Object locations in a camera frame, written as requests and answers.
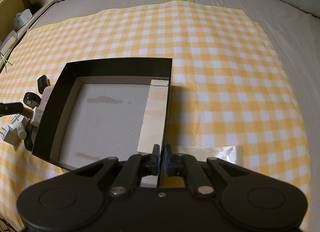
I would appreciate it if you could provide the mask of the white long plug device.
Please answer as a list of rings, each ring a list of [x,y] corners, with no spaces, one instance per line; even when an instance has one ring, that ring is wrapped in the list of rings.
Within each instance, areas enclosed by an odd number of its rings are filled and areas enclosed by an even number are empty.
[[[28,118],[21,114],[16,114],[11,120],[12,128],[13,130],[16,130],[17,135],[21,140],[25,140],[25,138],[27,137],[27,133],[25,130],[27,123]]]

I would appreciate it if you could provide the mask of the pink leather card case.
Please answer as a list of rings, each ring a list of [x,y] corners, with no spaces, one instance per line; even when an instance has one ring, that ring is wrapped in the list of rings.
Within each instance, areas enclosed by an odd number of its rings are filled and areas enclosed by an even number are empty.
[[[30,120],[31,125],[39,127],[44,109],[52,93],[53,88],[54,85],[51,85],[44,89],[39,106],[33,109],[33,117]]]

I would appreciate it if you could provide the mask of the black plug adapter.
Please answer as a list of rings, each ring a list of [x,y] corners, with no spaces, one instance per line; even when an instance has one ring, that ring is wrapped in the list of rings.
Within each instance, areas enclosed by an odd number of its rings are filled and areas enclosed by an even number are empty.
[[[38,92],[42,95],[45,88],[50,86],[50,80],[46,75],[42,75],[37,79],[37,88]]]

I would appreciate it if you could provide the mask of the black box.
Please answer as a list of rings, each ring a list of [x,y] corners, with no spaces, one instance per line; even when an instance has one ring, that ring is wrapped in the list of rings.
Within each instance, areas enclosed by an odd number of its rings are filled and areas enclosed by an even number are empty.
[[[67,63],[41,118],[32,154],[66,170],[137,151],[151,80],[168,80],[172,59],[102,58]]]

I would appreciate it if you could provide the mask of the white charger plug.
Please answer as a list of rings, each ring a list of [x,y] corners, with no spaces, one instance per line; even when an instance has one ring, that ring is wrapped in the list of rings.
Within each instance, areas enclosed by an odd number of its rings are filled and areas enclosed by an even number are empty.
[[[1,138],[4,142],[12,145],[13,147],[18,147],[20,145],[21,139],[18,136],[16,129],[13,129],[9,125],[1,127]]]

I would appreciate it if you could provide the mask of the round black jar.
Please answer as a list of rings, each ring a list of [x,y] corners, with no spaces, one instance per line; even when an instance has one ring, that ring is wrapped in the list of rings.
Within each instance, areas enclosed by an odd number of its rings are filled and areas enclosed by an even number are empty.
[[[39,107],[41,98],[39,95],[33,92],[26,92],[23,98],[23,102],[30,108]]]

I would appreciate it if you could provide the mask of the black computer mouse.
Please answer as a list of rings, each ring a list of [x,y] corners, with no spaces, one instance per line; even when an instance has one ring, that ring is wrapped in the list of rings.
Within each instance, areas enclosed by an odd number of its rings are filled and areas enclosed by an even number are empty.
[[[33,150],[37,130],[38,130],[38,128],[36,126],[33,126],[30,123],[27,123],[26,128],[25,128],[27,136],[24,140],[24,147],[28,151]]]

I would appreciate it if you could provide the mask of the cardboard strip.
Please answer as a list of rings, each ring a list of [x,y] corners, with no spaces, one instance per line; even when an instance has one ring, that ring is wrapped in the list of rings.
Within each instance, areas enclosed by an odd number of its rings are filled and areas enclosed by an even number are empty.
[[[151,80],[137,148],[139,153],[152,153],[155,144],[159,145],[160,149],[163,147],[168,91],[168,80]]]

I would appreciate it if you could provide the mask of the green stick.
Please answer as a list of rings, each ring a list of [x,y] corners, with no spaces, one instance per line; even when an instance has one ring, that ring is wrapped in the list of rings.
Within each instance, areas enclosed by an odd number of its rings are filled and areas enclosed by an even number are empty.
[[[8,63],[9,65],[13,66],[13,64],[11,62],[9,62],[2,53],[0,53],[1,59],[2,61],[4,61],[4,63]]]

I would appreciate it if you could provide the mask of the clear tape strip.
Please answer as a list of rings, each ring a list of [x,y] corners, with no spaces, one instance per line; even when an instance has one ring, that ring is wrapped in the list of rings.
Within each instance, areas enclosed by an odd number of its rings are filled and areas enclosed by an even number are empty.
[[[184,147],[172,146],[172,153],[184,153],[194,156],[198,161],[205,162],[207,158],[216,157],[229,163],[243,167],[243,149],[241,146],[224,146],[224,147]]]

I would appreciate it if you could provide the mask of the yellow checkered cloth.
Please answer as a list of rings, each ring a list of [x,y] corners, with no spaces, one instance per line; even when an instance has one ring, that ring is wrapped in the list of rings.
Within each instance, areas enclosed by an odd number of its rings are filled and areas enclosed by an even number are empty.
[[[68,62],[168,57],[168,142],[241,146],[244,166],[311,195],[308,141],[289,78],[268,35],[243,10],[170,1],[51,23],[28,32],[1,73],[1,101],[37,78],[56,82]]]

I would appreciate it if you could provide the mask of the tissue box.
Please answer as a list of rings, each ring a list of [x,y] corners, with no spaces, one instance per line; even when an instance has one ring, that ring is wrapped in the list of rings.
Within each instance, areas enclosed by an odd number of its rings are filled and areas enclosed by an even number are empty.
[[[26,25],[31,19],[33,15],[29,9],[26,9],[20,13],[16,14],[15,19],[12,21],[12,28],[17,31],[24,25]]]

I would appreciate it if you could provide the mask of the wooden bedside shelf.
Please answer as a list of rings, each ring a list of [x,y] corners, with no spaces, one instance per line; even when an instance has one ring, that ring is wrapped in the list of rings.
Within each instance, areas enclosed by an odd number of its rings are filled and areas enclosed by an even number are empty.
[[[31,29],[31,26],[42,16],[42,14],[52,6],[54,0],[1,0],[1,40],[12,31],[11,21],[14,20],[17,13],[30,9],[33,17],[19,30],[17,30],[17,40],[13,43],[15,47],[25,34]]]

